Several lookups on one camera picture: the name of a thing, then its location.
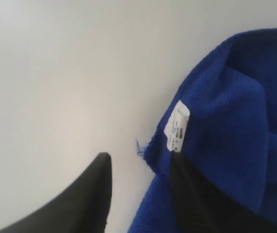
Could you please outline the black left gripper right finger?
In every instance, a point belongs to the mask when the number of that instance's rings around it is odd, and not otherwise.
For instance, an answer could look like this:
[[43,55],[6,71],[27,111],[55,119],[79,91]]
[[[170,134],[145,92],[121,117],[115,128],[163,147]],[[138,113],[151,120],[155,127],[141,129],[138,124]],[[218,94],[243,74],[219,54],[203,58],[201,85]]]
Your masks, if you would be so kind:
[[175,151],[170,187],[181,233],[277,233],[277,224],[234,201]]

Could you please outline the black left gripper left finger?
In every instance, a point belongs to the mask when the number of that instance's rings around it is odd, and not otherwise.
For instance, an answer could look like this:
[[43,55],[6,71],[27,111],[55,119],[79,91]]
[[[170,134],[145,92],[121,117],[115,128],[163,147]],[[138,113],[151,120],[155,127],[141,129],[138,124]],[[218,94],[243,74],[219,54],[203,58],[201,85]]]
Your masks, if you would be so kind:
[[112,160],[99,153],[61,194],[2,233],[103,233],[112,199]]

